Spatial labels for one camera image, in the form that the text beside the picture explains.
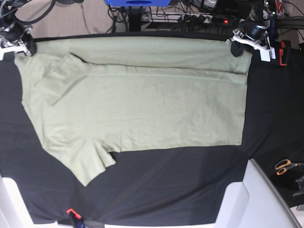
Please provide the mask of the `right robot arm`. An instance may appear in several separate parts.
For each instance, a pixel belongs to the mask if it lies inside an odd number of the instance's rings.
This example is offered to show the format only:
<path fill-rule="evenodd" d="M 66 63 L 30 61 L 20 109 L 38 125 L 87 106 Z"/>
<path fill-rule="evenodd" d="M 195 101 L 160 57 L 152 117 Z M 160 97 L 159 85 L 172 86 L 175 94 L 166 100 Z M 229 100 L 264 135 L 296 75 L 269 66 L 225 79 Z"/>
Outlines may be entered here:
<path fill-rule="evenodd" d="M 0 2 L 0 59 L 7 53 L 22 52 L 32 56 L 37 52 L 37 45 L 30 32 L 32 24 L 42 20 L 54 7 L 55 1 L 50 2 L 49 8 L 38 18 L 31 21 L 22 21 L 17 18 L 16 12 L 28 0 L 2 0 Z"/>

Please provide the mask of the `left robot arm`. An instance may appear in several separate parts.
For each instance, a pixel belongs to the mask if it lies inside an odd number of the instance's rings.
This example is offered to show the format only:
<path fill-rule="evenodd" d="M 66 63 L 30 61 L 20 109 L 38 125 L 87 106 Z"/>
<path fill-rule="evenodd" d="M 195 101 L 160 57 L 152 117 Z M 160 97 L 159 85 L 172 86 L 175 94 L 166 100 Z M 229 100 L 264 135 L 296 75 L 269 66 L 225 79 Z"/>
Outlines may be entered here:
<path fill-rule="evenodd" d="M 252 5 L 246 19 L 239 21 L 239 27 L 233 30 L 233 37 L 227 39 L 234 57 L 243 55 L 247 46 L 258 50 L 262 61 L 276 59 L 275 48 L 271 46 L 268 29 L 271 21 L 279 17 L 276 0 L 259 0 Z"/>

